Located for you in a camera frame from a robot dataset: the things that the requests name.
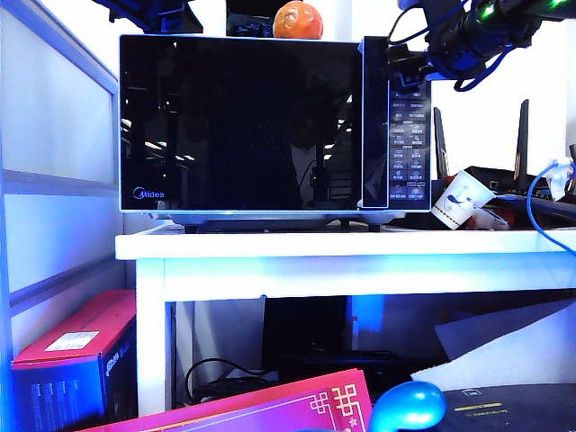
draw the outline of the white paper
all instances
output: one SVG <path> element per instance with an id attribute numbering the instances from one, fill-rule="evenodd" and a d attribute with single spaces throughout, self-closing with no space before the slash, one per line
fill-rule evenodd
<path id="1" fill-rule="evenodd" d="M 78 331 L 75 333 L 64 333 L 56 339 L 44 351 L 64 351 L 67 349 L 82 349 L 88 345 L 99 331 Z"/>
<path id="2" fill-rule="evenodd" d="M 574 300 L 551 301 L 524 308 L 502 310 L 436 326 L 436 334 L 450 360 L 520 330 L 571 305 Z"/>
<path id="3" fill-rule="evenodd" d="M 442 391 L 576 383 L 576 303 L 454 361 L 412 375 Z"/>

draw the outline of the white plug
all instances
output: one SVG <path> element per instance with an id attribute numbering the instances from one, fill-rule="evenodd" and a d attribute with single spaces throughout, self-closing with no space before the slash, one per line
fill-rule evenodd
<path id="1" fill-rule="evenodd" d="M 566 183 L 570 180 L 570 176 L 572 175 L 572 160 L 569 157 L 560 157 L 558 159 L 553 159 L 550 162 L 550 165 L 554 164 L 558 164 L 558 166 L 555 166 L 548 171 L 544 177 L 548 182 L 552 199 L 558 201 L 564 197 Z"/>

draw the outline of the midea logo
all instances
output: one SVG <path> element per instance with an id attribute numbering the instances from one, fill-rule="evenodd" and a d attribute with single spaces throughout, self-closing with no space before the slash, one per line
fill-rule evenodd
<path id="1" fill-rule="evenodd" d="M 132 191 L 132 196 L 137 200 L 143 200 L 144 198 L 164 198 L 164 193 L 147 191 L 143 187 L 135 187 Z"/>

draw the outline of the cardboard box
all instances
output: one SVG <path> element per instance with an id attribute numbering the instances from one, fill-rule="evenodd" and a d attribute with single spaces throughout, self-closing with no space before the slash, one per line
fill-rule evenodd
<path id="1" fill-rule="evenodd" d="M 371 414 L 364 373 L 350 369 L 89 431 L 293 432 L 321 428 L 366 432 Z"/>
<path id="2" fill-rule="evenodd" d="M 136 295 L 100 293 L 12 363 L 22 432 L 69 431 L 137 416 Z"/>

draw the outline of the table leg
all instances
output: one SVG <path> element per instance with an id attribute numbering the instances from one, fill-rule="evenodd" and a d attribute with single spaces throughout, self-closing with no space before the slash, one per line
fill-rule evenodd
<path id="1" fill-rule="evenodd" d="M 139 416 L 172 408 L 170 303 L 164 296 L 164 260 L 136 263 L 136 339 Z"/>

